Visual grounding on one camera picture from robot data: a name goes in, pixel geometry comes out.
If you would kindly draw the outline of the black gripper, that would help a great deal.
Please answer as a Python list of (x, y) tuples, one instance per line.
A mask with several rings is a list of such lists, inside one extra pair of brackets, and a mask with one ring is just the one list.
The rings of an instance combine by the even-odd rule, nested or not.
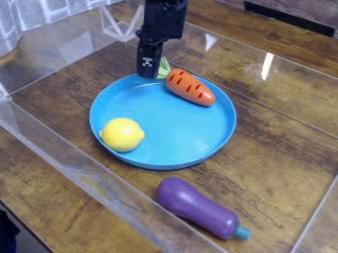
[(138, 74), (155, 79), (159, 74), (163, 45), (167, 40), (179, 39), (183, 32), (189, 0), (146, 0), (145, 21), (137, 31)]

